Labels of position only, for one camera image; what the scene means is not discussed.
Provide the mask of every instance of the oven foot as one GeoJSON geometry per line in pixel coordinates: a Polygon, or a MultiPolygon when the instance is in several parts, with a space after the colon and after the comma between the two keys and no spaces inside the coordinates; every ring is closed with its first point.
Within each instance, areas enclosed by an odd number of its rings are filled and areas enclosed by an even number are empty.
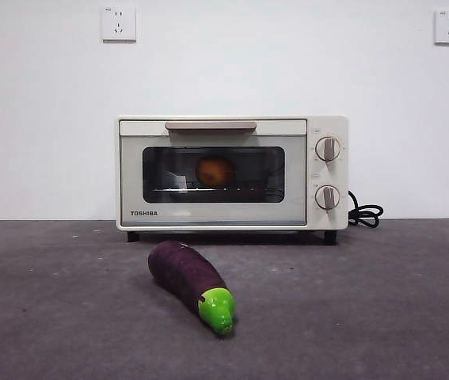
{"type": "Polygon", "coordinates": [[[325,245],[335,245],[337,243],[337,231],[326,230],[325,231],[325,245]]]}
{"type": "Polygon", "coordinates": [[[128,231],[127,232],[127,242],[128,243],[134,243],[135,241],[139,240],[139,235],[135,231],[128,231]]]}

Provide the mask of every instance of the purple eggplant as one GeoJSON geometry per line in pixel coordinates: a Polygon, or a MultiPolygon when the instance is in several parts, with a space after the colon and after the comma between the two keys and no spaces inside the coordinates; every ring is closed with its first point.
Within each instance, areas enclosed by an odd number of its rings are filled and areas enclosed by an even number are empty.
{"type": "Polygon", "coordinates": [[[178,241],[164,241],[148,256],[158,284],[176,295],[216,333],[233,328],[234,299],[223,278],[196,250],[178,241]]]}

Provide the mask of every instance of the toshiba logo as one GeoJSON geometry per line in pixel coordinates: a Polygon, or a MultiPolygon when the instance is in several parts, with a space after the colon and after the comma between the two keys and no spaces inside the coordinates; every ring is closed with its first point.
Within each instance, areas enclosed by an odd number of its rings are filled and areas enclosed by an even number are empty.
{"type": "Polygon", "coordinates": [[[131,216],[157,216],[157,211],[129,211],[131,216]]]}

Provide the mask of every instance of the toaster oven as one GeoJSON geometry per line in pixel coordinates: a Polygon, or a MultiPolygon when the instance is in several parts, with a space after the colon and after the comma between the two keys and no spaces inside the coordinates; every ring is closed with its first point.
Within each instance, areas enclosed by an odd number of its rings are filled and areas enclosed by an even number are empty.
{"type": "Polygon", "coordinates": [[[119,116],[116,226],[142,231],[348,225],[343,116],[119,116]]]}

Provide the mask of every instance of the oven door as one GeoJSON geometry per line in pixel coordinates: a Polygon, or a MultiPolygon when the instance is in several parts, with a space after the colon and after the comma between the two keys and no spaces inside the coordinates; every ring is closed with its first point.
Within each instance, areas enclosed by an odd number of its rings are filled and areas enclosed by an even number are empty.
{"type": "Polygon", "coordinates": [[[306,120],[119,129],[122,226],[306,225],[306,120]]]}

